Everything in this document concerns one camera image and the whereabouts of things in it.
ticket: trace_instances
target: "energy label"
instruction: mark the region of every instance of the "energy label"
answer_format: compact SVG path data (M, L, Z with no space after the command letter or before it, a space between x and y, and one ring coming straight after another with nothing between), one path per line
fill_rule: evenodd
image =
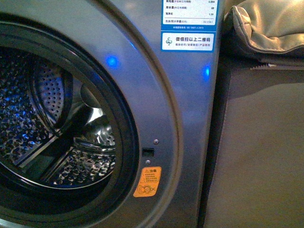
M161 50L213 52L218 0L163 0Z

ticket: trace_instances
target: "front-loading washing machine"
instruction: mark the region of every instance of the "front-loading washing machine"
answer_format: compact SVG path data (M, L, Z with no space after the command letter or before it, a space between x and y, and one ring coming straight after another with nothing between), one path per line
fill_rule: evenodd
M219 0L0 2L0 227L196 227Z

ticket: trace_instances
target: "blue light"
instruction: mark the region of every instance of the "blue light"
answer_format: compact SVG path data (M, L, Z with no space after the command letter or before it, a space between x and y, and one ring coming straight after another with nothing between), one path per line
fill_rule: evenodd
M109 67L117 68L118 67L118 59L115 56L109 56L106 58L106 63Z
M210 65L207 65L202 69L202 76L203 76L204 81L209 81Z
M206 69L206 75L209 76L210 70L209 68Z
M132 47L133 47L133 48L136 50L136 47L134 46L134 44L133 44L133 43L131 43L131 42L130 42L130 44L131 44L131 46L132 46Z

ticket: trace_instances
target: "beige fabric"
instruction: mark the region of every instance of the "beige fabric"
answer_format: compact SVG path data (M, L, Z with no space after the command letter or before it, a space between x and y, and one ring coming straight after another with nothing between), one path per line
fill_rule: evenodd
M246 0L232 7L224 28L234 28L245 52L284 54L304 48L303 18L302 0Z
M204 228L304 227L304 72L232 75Z
M226 0L225 1L225 14L231 9L232 6L236 6L244 0Z

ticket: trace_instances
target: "warning sticker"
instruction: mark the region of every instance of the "warning sticker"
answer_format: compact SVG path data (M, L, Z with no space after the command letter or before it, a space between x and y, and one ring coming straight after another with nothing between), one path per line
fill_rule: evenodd
M133 194L134 197L150 197L156 194L161 179L161 167L142 169L141 178Z

